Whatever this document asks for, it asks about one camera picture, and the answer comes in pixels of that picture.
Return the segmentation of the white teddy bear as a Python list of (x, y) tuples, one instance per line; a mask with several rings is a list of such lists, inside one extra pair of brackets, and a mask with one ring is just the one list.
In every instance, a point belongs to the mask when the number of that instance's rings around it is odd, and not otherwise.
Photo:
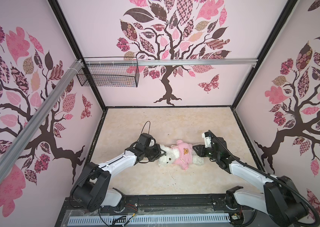
[[(164, 152), (164, 155), (159, 158), (158, 166), (159, 167), (167, 167), (173, 165), (173, 162), (178, 157), (178, 151), (173, 151), (171, 147), (167, 147), (165, 145), (160, 145), (160, 148)], [(204, 165), (204, 158), (199, 157), (196, 152), (193, 150), (193, 163), (192, 165), (202, 166)]]

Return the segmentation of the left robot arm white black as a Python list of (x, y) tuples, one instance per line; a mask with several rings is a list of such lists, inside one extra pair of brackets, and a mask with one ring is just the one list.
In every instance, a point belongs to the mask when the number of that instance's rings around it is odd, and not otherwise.
[(115, 188), (110, 189), (110, 180), (138, 163), (143, 164), (144, 158), (148, 162), (154, 162), (165, 154), (150, 134), (142, 133), (137, 141), (110, 161), (86, 164), (70, 191), (70, 198), (90, 212), (101, 207), (122, 211), (125, 208), (126, 195)]

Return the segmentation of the pink teddy hoodie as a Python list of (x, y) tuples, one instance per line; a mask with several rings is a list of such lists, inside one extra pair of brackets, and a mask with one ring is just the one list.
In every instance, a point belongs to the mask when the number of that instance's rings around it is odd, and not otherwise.
[(173, 162), (174, 165), (178, 165), (182, 170), (187, 170), (193, 163), (193, 146), (190, 143), (177, 140), (177, 144), (171, 147), (173, 151), (178, 151), (178, 157)]

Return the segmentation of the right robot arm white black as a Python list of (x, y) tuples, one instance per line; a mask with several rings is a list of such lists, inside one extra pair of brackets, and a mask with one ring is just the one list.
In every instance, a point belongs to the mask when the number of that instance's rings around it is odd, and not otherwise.
[(231, 210), (242, 206), (267, 214), (275, 224), (288, 227), (298, 224), (310, 209), (299, 194), (292, 180), (286, 176), (269, 175), (233, 155), (226, 141), (206, 132), (203, 145), (193, 146), (196, 154), (214, 161), (221, 169), (242, 178), (259, 191), (257, 193), (235, 186), (226, 191), (225, 204)]

